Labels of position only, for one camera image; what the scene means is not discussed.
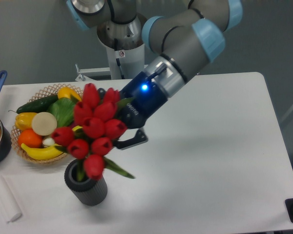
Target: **yellow bell pepper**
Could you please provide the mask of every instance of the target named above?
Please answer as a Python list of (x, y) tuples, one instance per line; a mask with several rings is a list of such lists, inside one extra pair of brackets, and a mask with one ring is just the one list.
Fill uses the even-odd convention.
[(71, 95), (76, 98), (78, 101), (81, 101), (81, 97), (77, 92), (69, 87), (63, 87), (58, 91), (58, 98), (71, 98)]
[(21, 131), (31, 129), (31, 122), (36, 114), (34, 112), (20, 113), (15, 117), (15, 126)]

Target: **banana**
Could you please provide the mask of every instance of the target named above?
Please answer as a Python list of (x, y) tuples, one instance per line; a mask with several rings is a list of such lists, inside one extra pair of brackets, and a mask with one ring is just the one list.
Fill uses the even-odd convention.
[(26, 153), (35, 160), (48, 160), (55, 158), (61, 154), (63, 154), (62, 151), (57, 150), (54, 146), (57, 144), (54, 144), (52, 146), (46, 147), (46, 148), (30, 148), (24, 143), (21, 145), (21, 148), (26, 151)]

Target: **green tulip leaf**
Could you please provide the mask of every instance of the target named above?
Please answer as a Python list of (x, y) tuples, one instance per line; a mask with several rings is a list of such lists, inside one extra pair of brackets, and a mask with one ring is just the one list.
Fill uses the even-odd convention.
[(131, 103), (135, 98), (134, 97), (128, 97), (128, 98), (124, 98), (119, 100), (116, 105), (117, 105), (117, 111), (115, 116), (117, 116), (117, 114), (128, 104)]
[(82, 182), (82, 180), (84, 179), (85, 176), (85, 172), (84, 172), (84, 160), (78, 160), (77, 163), (77, 181), (78, 182)]
[(75, 98), (73, 95), (70, 95), (70, 99), (73, 101), (73, 103), (77, 103), (79, 102), (79, 100), (77, 98)]
[(62, 151), (63, 153), (68, 154), (68, 151), (67, 151), (67, 149), (66, 149), (64, 146), (61, 146), (61, 145), (55, 145), (54, 147), (55, 147), (57, 150)]
[(118, 166), (115, 162), (113, 162), (112, 160), (104, 157), (104, 162), (105, 162), (105, 168), (110, 169), (111, 171), (114, 171), (124, 177), (130, 178), (130, 179), (134, 179), (135, 177), (130, 174), (129, 172), (125, 171), (123, 168), (121, 168), (120, 166)]

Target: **woven basket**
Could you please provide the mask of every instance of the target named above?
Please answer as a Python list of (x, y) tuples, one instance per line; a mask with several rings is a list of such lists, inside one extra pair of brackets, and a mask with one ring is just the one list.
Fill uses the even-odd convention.
[[(62, 87), (69, 87), (73, 90), (75, 90), (80, 97), (83, 97), (83, 90), (79, 87), (75, 87), (73, 85), (66, 85), (66, 84), (54, 84), (53, 86), (48, 86), (45, 87), (43, 90), (39, 90), (38, 93), (36, 93), (34, 96), (32, 96), (32, 98), (28, 101), (28, 102), (32, 102), (34, 100), (38, 100), (40, 98), (46, 97), (46, 96), (50, 96), (53, 94), (57, 94), (59, 89), (61, 89)], [(62, 158), (64, 158), (67, 154), (61, 154), (58, 157), (55, 157), (53, 159), (49, 159), (49, 160), (35, 160), (33, 158), (31, 158), (30, 156), (28, 156), (28, 154), (18, 145), (18, 138), (19, 135), (21, 134), (20, 129), (16, 128), (15, 126), (12, 127), (12, 131), (11, 131), (11, 141), (12, 141), (12, 148), (16, 151), (16, 153), (23, 159), (25, 159), (28, 162), (32, 162), (32, 163), (36, 163), (36, 164), (49, 164), (52, 162), (56, 162)]]

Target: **gray textured vase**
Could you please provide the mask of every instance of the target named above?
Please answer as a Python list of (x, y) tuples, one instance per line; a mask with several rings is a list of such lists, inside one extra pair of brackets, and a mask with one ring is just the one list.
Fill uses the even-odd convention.
[(77, 160), (72, 161), (64, 173), (65, 183), (75, 196), (85, 205), (95, 206), (101, 203), (107, 195), (107, 185), (102, 177), (99, 181), (87, 178), (76, 181)]

